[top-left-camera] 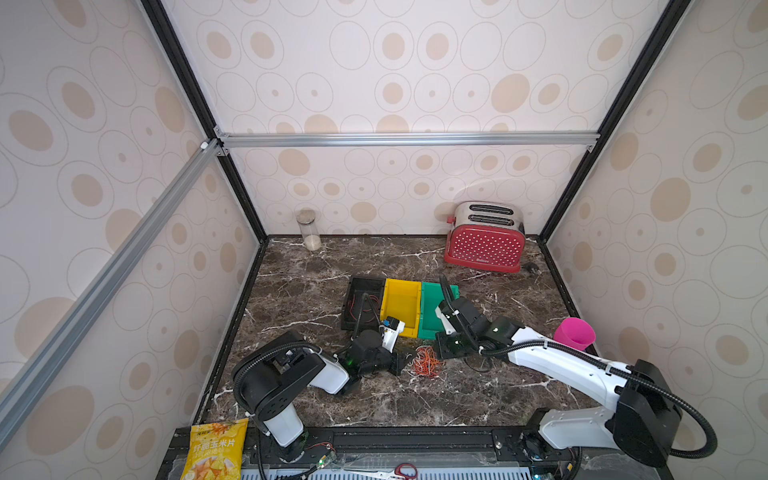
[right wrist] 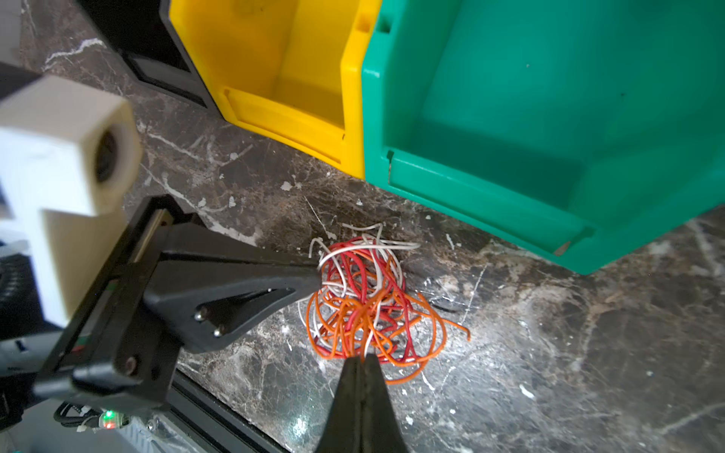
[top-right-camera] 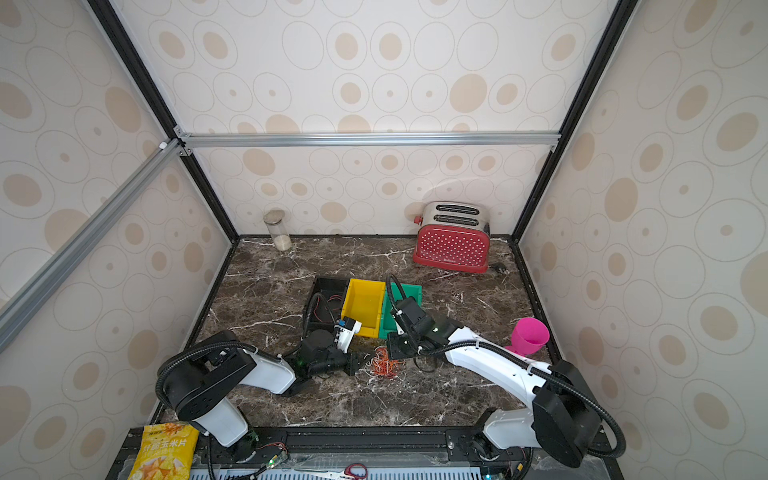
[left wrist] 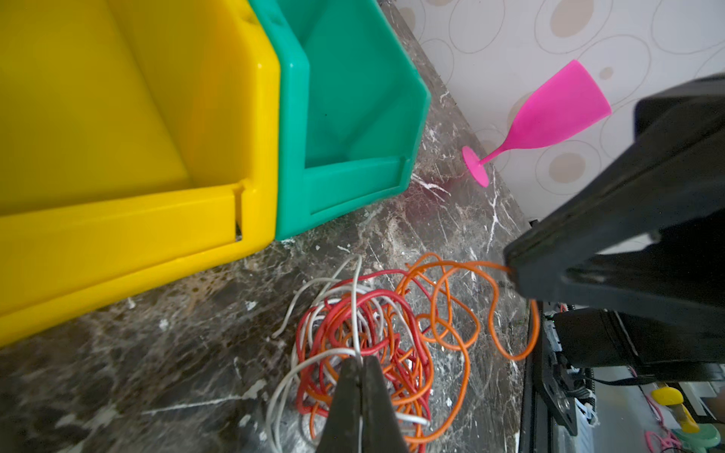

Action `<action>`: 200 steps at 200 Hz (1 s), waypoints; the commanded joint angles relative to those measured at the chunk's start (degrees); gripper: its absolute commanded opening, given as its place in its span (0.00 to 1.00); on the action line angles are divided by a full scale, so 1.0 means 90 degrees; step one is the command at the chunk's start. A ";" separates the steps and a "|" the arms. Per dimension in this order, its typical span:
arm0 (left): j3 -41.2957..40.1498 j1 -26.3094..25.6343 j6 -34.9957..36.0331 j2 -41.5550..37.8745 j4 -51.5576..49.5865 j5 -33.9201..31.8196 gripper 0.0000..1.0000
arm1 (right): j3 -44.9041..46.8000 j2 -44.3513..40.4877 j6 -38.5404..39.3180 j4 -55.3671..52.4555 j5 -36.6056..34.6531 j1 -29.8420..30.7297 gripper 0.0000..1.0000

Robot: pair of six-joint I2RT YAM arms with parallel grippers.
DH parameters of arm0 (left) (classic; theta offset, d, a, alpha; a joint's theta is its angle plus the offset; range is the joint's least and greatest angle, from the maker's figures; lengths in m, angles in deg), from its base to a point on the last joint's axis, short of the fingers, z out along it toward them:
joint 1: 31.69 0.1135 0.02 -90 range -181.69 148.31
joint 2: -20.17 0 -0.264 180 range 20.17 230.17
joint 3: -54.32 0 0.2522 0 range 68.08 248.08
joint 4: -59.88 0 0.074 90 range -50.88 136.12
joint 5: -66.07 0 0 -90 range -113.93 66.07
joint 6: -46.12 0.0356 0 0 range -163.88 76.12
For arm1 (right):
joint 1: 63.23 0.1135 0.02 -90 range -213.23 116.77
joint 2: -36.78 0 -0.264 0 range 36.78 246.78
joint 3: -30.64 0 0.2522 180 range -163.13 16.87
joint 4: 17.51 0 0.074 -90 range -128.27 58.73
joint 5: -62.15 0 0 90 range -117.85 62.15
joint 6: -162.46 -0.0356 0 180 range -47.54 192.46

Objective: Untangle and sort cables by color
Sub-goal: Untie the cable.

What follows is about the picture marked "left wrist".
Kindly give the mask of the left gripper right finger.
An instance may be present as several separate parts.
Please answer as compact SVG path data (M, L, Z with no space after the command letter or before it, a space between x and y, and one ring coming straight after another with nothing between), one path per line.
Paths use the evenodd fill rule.
M362 366L362 452L406 453L408 447L386 388L379 361L364 357Z

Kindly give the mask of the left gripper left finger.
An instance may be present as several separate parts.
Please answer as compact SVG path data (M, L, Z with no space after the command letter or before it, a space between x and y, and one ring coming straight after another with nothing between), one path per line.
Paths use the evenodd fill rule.
M332 405L316 453L362 451L362 366L357 359L342 362Z

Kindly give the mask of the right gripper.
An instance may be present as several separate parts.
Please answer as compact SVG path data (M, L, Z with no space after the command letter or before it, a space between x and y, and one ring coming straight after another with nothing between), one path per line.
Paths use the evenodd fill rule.
M634 143L504 250L577 368L724 378L724 78L640 99Z

